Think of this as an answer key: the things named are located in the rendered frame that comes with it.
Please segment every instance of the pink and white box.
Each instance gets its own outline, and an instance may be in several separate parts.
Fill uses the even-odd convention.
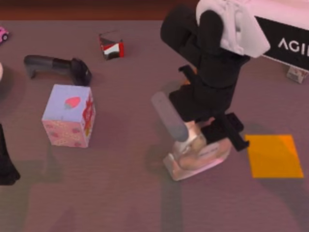
[[[95,116],[90,87],[54,85],[42,122],[52,145],[86,148]]]

